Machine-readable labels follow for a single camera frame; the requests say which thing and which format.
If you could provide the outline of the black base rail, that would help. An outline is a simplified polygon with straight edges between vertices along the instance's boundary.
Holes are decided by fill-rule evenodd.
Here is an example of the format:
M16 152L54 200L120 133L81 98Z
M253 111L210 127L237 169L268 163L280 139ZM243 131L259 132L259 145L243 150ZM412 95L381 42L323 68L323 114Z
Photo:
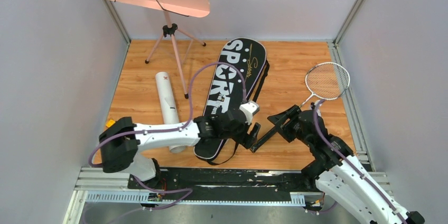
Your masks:
M139 185L128 173L104 173L83 167L74 189L89 203L170 203L206 206L285 206L328 209L335 203L300 170L243 170L162 167L153 182Z

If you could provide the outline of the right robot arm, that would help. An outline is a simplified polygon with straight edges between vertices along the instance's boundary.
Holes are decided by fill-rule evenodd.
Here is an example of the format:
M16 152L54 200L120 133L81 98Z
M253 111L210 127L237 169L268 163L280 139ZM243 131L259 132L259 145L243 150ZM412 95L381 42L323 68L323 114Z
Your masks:
M321 105L314 102L309 110L294 105L268 117L283 139L301 141L314 156L302 169L304 188L330 196L360 223L424 223L418 211L407 210L379 185L344 140L328 133Z

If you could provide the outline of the yellow blue toy block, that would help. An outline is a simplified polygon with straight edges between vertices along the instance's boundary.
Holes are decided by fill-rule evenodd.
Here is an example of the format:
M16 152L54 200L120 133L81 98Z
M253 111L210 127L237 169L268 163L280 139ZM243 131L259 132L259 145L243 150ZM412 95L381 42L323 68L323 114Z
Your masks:
M113 119L110 119L110 120L106 121L106 124L105 124L106 128L110 128L110 127L112 127L112 125L113 125L115 122L116 122L116 121L113 120Z

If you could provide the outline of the black sport racket bag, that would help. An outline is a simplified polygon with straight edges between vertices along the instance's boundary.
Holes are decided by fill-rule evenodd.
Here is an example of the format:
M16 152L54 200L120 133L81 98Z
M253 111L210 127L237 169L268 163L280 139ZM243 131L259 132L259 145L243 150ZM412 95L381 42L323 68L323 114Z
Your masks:
M231 108L238 109L243 96L256 102L270 67L265 47L254 39L235 38L223 46L217 62L231 64L236 69L223 64L216 65L203 116L216 117ZM244 77L244 84L236 70ZM223 164L234 156L238 146L242 146L233 140L235 147L230 158L215 162L228 140L201 139L193 152L197 158L210 165Z

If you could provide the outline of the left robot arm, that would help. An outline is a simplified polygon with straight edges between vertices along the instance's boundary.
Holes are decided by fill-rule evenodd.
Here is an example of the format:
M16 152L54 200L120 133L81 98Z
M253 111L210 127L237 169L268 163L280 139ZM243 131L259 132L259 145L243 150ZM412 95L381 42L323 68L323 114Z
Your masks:
M218 142L233 139L248 148L253 143L249 126L259 107L252 101L223 114L199 116L178 124L147 125L134 123L131 117L119 119L99 137L101 167L105 173L128 173L139 178L148 188L162 182L155 159L142 151L174 145L195 146L201 140Z

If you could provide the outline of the white shuttlecock tube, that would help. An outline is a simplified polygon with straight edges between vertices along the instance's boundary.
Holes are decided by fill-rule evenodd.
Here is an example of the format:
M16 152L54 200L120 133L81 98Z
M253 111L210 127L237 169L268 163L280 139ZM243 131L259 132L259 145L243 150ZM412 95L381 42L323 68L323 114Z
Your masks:
M179 123L178 111L171 86L170 76L167 72L158 72L155 75L158 97L165 124Z

